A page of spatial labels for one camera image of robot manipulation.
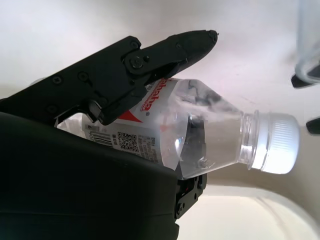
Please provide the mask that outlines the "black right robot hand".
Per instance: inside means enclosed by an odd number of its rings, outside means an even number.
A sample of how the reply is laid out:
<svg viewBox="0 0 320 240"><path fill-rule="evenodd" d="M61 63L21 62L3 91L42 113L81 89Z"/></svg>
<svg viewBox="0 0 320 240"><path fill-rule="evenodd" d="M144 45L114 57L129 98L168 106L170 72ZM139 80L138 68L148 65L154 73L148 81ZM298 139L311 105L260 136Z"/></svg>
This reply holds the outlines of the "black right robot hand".
<svg viewBox="0 0 320 240"><path fill-rule="evenodd" d="M147 48L128 36L0 101L3 240L175 240L176 220L206 187L174 170L68 133L83 113L108 125L204 58L215 30L172 35Z"/></svg>

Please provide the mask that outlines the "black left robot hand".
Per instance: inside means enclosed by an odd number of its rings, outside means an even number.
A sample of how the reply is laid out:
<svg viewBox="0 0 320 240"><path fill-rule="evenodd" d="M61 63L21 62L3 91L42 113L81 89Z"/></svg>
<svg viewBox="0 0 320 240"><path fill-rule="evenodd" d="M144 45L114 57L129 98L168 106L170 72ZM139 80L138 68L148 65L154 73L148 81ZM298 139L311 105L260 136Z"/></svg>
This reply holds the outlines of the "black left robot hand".
<svg viewBox="0 0 320 240"><path fill-rule="evenodd" d="M311 77L318 78L320 76L320 66L319 65L316 66L309 73L311 74ZM317 80L303 81L299 77L294 75L291 78L291 84L295 89L302 89L302 88L313 87L313 86L319 85L320 82ZM319 136L320 135L320 117L318 116L317 118L309 120L305 124L305 127L311 135Z"/></svg>

